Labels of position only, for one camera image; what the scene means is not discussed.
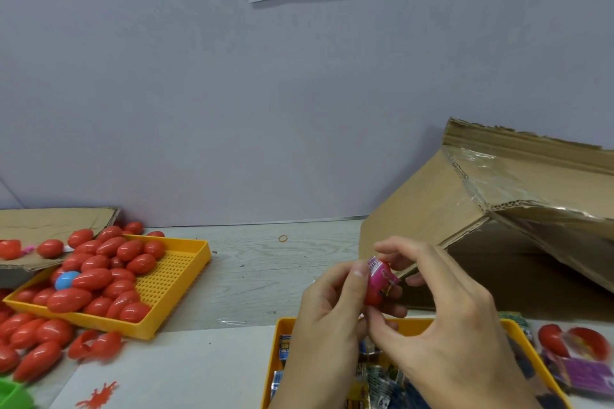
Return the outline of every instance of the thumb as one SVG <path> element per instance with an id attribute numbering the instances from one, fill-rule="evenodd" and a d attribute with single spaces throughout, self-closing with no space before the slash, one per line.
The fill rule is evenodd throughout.
<path id="1" fill-rule="evenodd" d="M 353 263 L 335 306 L 339 314 L 349 320 L 357 320 L 365 301 L 368 278 L 369 268 L 366 262 L 357 260 Z"/>
<path id="2" fill-rule="evenodd" d="M 375 307 L 365 307 L 365 318 L 369 337 L 373 343 L 392 360 L 399 363 L 399 359 L 396 359 L 396 357 L 401 352 L 406 340 L 411 338 L 403 336 L 389 327 L 382 313 Z"/>

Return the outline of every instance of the fingernail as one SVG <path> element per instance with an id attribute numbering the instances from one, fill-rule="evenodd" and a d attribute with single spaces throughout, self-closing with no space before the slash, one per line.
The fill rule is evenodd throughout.
<path id="1" fill-rule="evenodd" d="M 352 273 L 356 276 L 366 278 L 369 273 L 369 268 L 367 267 L 366 262 L 364 260 L 357 260 L 352 265 Z"/>

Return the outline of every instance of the person's left hand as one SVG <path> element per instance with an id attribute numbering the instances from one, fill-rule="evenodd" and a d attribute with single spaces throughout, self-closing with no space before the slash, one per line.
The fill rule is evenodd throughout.
<path id="1" fill-rule="evenodd" d="M 305 290 L 271 409 L 342 407 L 356 373 L 358 343 L 366 337 L 366 322 L 358 316 L 368 277 L 366 262 L 343 262 L 329 268 Z M 389 297 L 400 295 L 401 288 L 395 286 Z M 379 309 L 396 317 L 407 313 L 403 306 L 388 300 Z"/>

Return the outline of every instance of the cardboard box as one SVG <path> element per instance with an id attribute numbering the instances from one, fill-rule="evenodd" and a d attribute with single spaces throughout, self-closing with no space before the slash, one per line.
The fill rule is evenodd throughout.
<path id="1" fill-rule="evenodd" d="M 611 150 L 450 119 L 441 149 L 362 224 L 359 256 L 390 235 L 439 244 L 499 310 L 614 320 L 613 176 Z M 434 307 L 427 288 L 406 286 L 403 302 Z"/>
<path id="2" fill-rule="evenodd" d="M 99 234 L 113 224 L 118 213 L 116 207 L 0 210 L 0 240 L 20 240 L 24 248 L 50 238 L 66 243 L 73 231 L 82 228 L 91 228 L 94 235 Z M 43 259 L 30 252 L 19 259 L 0 260 L 0 268 L 40 270 L 61 264 L 66 255 Z"/>

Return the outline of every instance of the wooden table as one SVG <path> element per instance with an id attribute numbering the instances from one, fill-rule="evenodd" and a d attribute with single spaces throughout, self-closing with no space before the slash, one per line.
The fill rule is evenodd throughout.
<path id="1" fill-rule="evenodd" d="M 313 280 L 327 267 L 357 258 L 361 222 L 155 228 L 172 238 L 208 240 L 213 251 L 211 263 L 159 331 L 273 325 L 280 317 L 296 316 L 303 290 Z M 286 242 L 278 240 L 282 235 Z M 18 286 L 27 278 L 4 271 L 0 287 Z M 76 368 L 64 358 L 30 387 L 38 408 L 50 407 Z"/>

